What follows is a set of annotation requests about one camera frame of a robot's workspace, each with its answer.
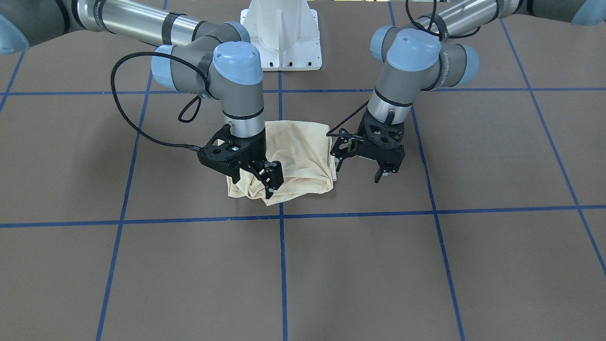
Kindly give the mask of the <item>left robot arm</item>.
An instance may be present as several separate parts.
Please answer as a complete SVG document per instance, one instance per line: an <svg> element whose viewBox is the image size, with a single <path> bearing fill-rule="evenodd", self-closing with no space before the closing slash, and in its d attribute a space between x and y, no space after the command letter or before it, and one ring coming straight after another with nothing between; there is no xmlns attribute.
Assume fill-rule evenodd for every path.
<svg viewBox="0 0 606 341"><path fill-rule="evenodd" d="M405 157L404 122L417 95L439 87L470 82L479 69L479 57L469 45L451 45L450 39L469 37L485 24L513 14L592 26L605 20L603 0L462 0L403 27L379 28L370 43L372 56L383 63L370 99L360 106L363 117L355 133L337 125L330 151L336 169L351 157L374 160L377 183L397 173Z"/></svg>

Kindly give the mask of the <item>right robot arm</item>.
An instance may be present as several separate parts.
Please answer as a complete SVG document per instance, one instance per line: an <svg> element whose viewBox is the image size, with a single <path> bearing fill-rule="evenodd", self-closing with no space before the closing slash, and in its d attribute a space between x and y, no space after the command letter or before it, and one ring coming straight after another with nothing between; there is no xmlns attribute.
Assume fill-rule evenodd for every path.
<svg viewBox="0 0 606 341"><path fill-rule="evenodd" d="M240 181L240 171L251 173L266 198L284 183L280 162L266 158L260 52L242 24L213 24L130 0L3 0L0 12L2 54L24 52L78 30L153 45L146 55L154 80L195 94L197 103L218 99L225 120L203 147L175 147L194 151L201 164L233 183Z"/></svg>

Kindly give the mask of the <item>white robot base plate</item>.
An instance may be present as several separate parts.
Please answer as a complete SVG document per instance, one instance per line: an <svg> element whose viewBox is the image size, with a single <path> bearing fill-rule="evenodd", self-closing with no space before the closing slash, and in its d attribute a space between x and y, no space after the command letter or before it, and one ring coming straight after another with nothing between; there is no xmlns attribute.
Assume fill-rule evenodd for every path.
<svg viewBox="0 0 606 341"><path fill-rule="evenodd" d="M305 0L252 0L240 23L260 52L265 72L322 67L318 13Z"/></svg>

